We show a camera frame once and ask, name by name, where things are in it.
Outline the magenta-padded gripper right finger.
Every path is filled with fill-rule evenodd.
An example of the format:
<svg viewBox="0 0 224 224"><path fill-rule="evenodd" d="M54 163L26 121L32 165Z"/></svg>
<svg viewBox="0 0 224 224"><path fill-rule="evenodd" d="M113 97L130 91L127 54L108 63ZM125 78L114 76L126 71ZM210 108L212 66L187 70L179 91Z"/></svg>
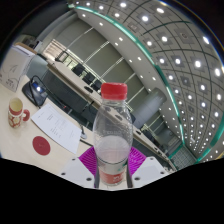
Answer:
<svg viewBox="0 0 224 224"><path fill-rule="evenodd" d="M168 175L154 156L146 157L132 147L127 163L127 186L140 188Z"/></svg>

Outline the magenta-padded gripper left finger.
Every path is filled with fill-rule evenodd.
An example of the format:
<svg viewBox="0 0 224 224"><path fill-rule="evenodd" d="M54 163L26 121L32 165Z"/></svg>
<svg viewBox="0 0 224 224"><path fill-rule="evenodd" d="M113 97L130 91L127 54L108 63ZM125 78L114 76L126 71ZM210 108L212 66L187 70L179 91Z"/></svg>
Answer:
<svg viewBox="0 0 224 224"><path fill-rule="evenodd" d="M60 171L60 177L84 188L99 187L99 173L94 148L72 158Z"/></svg>

